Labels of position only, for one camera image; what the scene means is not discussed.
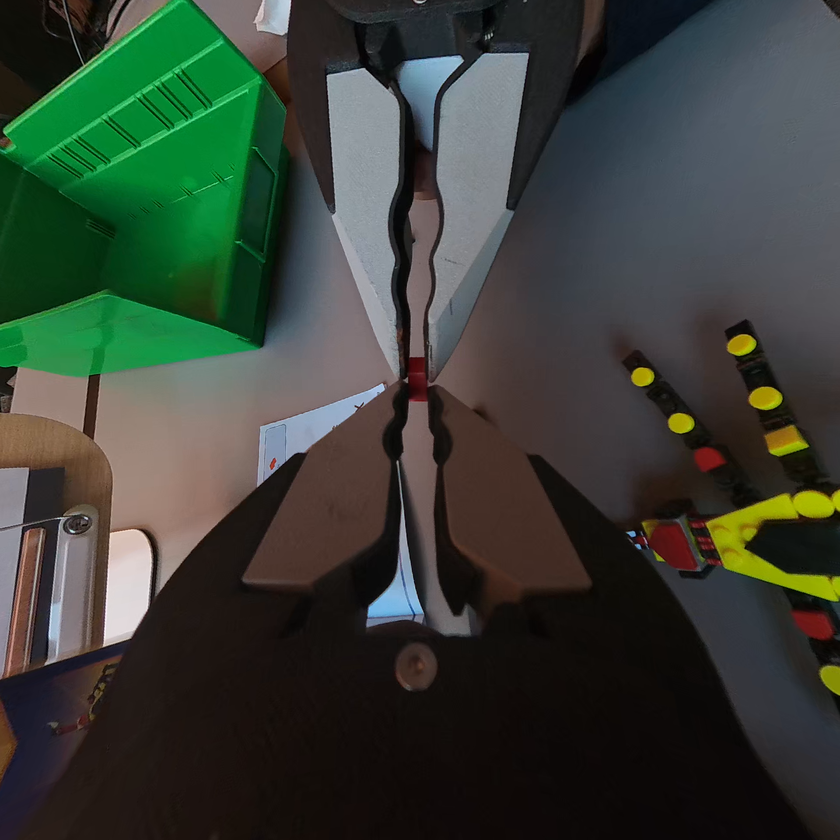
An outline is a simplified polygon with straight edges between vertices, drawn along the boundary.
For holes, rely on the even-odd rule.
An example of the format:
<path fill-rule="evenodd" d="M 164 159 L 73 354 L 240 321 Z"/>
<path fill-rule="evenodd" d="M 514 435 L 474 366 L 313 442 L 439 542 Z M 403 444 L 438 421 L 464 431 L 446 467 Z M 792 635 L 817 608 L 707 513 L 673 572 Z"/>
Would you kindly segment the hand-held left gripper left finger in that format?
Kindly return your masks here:
<path fill-rule="evenodd" d="M 243 582 L 312 594 L 343 570 L 360 608 L 384 593 L 398 566 L 404 426 L 396 382 L 311 446 Z"/>

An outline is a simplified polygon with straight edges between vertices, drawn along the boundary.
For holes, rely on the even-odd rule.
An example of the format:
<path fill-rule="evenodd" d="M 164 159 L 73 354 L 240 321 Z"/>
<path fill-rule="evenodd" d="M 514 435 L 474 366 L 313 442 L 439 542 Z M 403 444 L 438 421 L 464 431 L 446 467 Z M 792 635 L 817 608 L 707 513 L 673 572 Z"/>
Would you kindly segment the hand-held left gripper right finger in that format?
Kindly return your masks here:
<path fill-rule="evenodd" d="M 592 588 L 530 458 L 445 388 L 427 392 L 437 577 L 454 614 Z"/>

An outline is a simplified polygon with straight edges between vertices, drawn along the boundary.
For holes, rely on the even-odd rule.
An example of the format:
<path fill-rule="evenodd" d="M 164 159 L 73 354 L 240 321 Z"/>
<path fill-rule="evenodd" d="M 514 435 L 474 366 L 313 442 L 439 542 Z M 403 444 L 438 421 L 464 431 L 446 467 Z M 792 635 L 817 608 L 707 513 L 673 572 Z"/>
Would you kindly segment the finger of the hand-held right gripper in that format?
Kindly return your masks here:
<path fill-rule="evenodd" d="M 401 380 L 411 336 L 411 117 L 399 90 L 367 69 L 328 75 L 327 91 L 333 224 L 374 336 Z"/>
<path fill-rule="evenodd" d="M 508 193 L 528 65 L 526 52 L 484 54 L 437 96 L 441 220 L 425 324 L 430 383 L 455 351 L 513 216 Z"/>

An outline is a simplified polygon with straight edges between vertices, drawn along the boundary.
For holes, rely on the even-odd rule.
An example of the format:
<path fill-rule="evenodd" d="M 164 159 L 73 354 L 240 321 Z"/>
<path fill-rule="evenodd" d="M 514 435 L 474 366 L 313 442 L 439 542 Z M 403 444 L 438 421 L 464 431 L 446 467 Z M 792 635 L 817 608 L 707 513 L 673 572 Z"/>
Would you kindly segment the open lego instruction manual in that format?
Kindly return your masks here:
<path fill-rule="evenodd" d="M 263 425 L 259 429 L 256 484 L 260 485 L 296 454 L 304 453 L 385 390 L 385 384 L 313 409 Z M 406 518 L 401 516 L 397 571 L 388 588 L 367 609 L 367 627 L 397 621 L 424 625 L 425 613 L 413 576 Z"/>

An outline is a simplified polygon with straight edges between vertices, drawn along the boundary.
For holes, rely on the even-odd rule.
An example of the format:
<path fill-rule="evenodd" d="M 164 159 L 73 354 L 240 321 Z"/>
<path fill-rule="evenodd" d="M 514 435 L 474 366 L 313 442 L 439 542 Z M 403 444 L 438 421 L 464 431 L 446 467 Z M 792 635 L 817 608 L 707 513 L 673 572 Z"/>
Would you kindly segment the yellow black lego model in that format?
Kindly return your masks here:
<path fill-rule="evenodd" d="M 721 568 L 779 588 L 815 657 L 818 678 L 838 706 L 838 482 L 824 469 L 751 321 L 734 324 L 725 336 L 764 445 L 792 483 L 792 492 L 764 497 L 658 367 L 636 350 L 623 360 L 631 382 L 657 407 L 699 472 L 733 509 L 709 515 L 692 500 L 674 500 L 627 530 L 626 537 L 683 579 L 704 580 Z"/>

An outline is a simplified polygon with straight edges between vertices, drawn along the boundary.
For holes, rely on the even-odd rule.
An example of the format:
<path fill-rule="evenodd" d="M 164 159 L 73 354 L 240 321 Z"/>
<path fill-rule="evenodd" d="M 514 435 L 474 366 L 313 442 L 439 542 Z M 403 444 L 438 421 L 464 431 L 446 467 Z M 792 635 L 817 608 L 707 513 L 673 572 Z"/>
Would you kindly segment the dark blue lego box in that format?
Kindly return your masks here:
<path fill-rule="evenodd" d="M 67 769 L 128 644 L 2 679 L 2 839 L 21 836 Z"/>

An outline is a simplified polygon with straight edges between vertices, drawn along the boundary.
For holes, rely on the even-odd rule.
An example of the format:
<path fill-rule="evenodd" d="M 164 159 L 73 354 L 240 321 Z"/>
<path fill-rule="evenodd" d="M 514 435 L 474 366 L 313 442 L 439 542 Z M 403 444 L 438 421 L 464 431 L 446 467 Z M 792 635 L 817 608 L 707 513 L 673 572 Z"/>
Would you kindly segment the green plastic bin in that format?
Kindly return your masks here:
<path fill-rule="evenodd" d="M 88 377 L 261 347 L 286 116 L 199 6 L 169 2 L 9 123 L 2 366 Z"/>

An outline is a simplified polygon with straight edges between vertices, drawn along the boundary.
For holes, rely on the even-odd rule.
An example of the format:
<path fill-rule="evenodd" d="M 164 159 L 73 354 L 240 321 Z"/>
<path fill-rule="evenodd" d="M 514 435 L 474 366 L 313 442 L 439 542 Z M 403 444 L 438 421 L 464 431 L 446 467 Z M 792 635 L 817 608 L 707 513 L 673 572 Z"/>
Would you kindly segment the wooden chair seat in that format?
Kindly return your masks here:
<path fill-rule="evenodd" d="M 40 416 L 1 416 L 2 677 L 104 641 L 112 470 L 93 440 Z"/>

